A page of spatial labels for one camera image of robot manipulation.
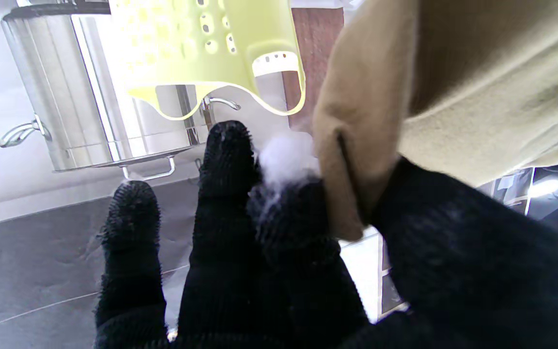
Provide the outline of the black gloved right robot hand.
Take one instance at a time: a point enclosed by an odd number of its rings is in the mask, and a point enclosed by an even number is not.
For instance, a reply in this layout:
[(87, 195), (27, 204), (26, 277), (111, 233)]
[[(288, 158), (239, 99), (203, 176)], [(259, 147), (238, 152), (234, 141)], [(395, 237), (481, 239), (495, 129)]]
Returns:
[(267, 186), (248, 129), (210, 131), (175, 340), (151, 186), (110, 202), (96, 349), (558, 349), (558, 231), (401, 159), (373, 212), (409, 304), (370, 323), (323, 182)]

